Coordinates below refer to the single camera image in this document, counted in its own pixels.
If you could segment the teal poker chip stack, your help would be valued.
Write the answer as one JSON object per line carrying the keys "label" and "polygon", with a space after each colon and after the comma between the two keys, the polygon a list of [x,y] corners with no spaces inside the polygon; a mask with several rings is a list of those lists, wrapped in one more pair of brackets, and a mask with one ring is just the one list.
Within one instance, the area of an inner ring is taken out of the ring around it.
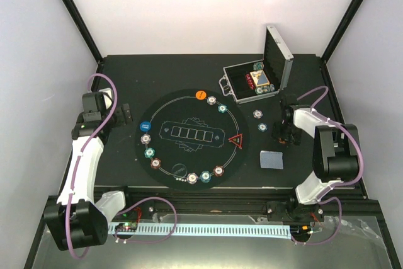
{"label": "teal poker chip stack", "polygon": [[268,127],[267,127],[267,125],[266,125],[265,123],[260,123],[260,124],[258,125],[258,129],[259,129],[259,131],[261,131],[261,132],[265,132],[265,131],[267,131]]}

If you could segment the blue small blind button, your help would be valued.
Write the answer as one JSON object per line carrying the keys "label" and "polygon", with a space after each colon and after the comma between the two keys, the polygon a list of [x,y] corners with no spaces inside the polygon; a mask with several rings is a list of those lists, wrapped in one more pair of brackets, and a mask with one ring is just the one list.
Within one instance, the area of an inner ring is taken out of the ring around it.
{"label": "blue small blind button", "polygon": [[143,121],[139,124],[139,130],[142,132],[148,132],[151,130],[152,124],[149,121]]}

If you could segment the blue playing card deck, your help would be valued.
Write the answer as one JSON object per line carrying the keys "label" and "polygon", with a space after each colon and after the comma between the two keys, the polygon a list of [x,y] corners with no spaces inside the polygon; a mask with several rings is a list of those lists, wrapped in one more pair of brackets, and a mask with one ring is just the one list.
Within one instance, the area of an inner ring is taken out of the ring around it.
{"label": "blue playing card deck", "polygon": [[279,151],[261,151],[259,163],[262,169],[283,169],[283,153]]}

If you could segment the white purple chip stack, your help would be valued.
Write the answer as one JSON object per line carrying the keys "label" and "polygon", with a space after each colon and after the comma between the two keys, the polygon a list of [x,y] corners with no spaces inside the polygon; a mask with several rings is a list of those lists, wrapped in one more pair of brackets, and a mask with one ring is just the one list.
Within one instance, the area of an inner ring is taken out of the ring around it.
{"label": "white purple chip stack", "polygon": [[260,118],[262,118],[262,116],[263,116],[263,112],[261,110],[254,110],[253,111],[253,117],[254,118],[260,119]]}

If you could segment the white chip mat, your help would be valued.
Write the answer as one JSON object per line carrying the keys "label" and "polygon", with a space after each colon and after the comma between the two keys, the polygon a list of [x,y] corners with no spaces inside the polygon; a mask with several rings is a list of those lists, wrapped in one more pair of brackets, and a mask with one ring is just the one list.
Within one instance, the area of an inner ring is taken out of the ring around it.
{"label": "white chip mat", "polygon": [[143,145],[148,145],[151,142],[151,136],[149,134],[144,134],[140,138],[140,142]]}
{"label": "white chip mat", "polygon": [[198,181],[198,175],[196,173],[190,173],[186,177],[187,183],[194,185]]}
{"label": "white chip mat", "polygon": [[214,96],[209,96],[209,97],[207,98],[207,103],[208,103],[209,105],[215,105],[216,102],[217,102],[217,99],[216,99],[216,97],[214,97]]}

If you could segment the teal chip mat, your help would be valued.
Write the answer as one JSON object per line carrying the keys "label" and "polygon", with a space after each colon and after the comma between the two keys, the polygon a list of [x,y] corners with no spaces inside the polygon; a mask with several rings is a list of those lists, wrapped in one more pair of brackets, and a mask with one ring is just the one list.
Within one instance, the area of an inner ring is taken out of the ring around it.
{"label": "teal chip mat", "polygon": [[155,154],[156,154],[155,150],[151,147],[146,148],[144,151],[144,156],[148,159],[153,159]]}
{"label": "teal chip mat", "polygon": [[202,182],[204,182],[204,183],[210,182],[211,177],[212,177],[212,176],[211,176],[211,174],[210,174],[209,171],[203,171],[203,172],[200,174],[200,180],[201,180]]}
{"label": "teal chip mat", "polygon": [[218,111],[220,113],[225,113],[227,111],[227,106],[226,105],[219,105],[217,109],[218,109]]}

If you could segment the red triangular dealer marker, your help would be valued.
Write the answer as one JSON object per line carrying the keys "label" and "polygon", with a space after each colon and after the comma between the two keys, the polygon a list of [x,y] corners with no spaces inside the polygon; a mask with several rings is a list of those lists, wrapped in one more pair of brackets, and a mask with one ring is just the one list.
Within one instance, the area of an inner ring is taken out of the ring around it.
{"label": "red triangular dealer marker", "polygon": [[233,143],[237,148],[242,149],[243,145],[243,134],[237,134],[228,139],[229,142]]}

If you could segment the brown chip mat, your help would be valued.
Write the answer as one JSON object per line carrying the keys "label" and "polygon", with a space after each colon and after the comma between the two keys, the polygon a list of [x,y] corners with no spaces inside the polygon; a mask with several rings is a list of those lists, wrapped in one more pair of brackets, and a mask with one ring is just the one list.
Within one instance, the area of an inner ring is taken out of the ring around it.
{"label": "brown chip mat", "polygon": [[150,162],[150,166],[152,169],[159,169],[161,167],[161,160],[158,158],[154,158]]}
{"label": "brown chip mat", "polygon": [[215,176],[220,177],[224,174],[224,168],[222,166],[216,166],[213,169],[213,173]]}

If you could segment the teal chip mat top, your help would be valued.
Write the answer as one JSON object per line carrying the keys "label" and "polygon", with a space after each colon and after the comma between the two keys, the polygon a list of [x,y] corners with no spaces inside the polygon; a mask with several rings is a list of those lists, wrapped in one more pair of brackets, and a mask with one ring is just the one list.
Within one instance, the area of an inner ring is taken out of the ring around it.
{"label": "teal chip mat top", "polygon": [[226,105],[219,105],[217,109],[218,109],[218,111],[220,113],[225,113],[227,111],[227,106]]}

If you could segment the brown chip mat bottom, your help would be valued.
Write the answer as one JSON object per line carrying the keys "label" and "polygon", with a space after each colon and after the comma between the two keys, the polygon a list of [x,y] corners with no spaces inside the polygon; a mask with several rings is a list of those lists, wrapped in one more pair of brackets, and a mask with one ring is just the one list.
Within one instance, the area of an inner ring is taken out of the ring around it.
{"label": "brown chip mat bottom", "polygon": [[220,177],[224,174],[224,168],[222,166],[216,166],[213,169],[213,173],[215,176]]}

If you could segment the white chip mat top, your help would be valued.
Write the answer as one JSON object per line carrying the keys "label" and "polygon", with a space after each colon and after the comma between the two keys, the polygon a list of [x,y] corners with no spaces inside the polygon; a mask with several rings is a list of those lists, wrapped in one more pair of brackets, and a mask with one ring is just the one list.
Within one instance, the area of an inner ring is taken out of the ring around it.
{"label": "white chip mat top", "polygon": [[207,98],[207,103],[208,103],[209,105],[215,105],[216,102],[217,102],[217,99],[216,99],[216,97],[214,97],[214,96],[209,96],[209,97]]}

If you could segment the orange big blind button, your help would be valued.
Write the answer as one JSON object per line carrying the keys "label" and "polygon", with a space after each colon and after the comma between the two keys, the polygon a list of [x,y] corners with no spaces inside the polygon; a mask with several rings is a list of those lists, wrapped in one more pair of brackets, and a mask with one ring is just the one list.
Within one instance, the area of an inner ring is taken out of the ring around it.
{"label": "orange big blind button", "polygon": [[205,100],[207,97],[207,93],[203,90],[199,90],[195,94],[195,98],[198,100]]}

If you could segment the teal chip mat bottom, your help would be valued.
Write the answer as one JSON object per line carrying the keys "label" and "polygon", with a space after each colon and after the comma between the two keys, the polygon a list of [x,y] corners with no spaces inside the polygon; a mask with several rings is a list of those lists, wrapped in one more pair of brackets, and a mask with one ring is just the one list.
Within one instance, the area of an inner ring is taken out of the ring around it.
{"label": "teal chip mat bottom", "polygon": [[211,177],[212,177],[212,176],[211,176],[211,174],[210,174],[209,171],[203,171],[203,172],[200,174],[200,180],[201,180],[202,182],[204,182],[204,183],[210,182]]}

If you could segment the white chip mat bottom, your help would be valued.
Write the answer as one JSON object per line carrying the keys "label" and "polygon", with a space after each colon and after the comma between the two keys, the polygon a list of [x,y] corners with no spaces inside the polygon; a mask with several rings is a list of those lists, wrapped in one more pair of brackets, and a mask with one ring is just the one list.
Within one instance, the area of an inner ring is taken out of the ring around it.
{"label": "white chip mat bottom", "polygon": [[190,173],[186,177],[187,183],[194,185],[198,181],[198,175],[196,173]]}

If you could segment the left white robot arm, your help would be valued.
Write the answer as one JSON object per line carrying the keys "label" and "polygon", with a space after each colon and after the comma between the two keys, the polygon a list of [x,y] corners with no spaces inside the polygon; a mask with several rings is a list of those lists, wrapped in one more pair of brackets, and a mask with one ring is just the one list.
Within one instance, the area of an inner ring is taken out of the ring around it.
{"label": "left white robot arm", "polygon": [[61,251],[104,244],[113,218],[117,214],[127,218],[135,211],[135,202],[122,191],[94,199],[99,160],[111,130],[132,123],[130,107],[118,106],[111,88],[83,94],[82,105],[71,132],[72,158],[64,187],[43,214]]}

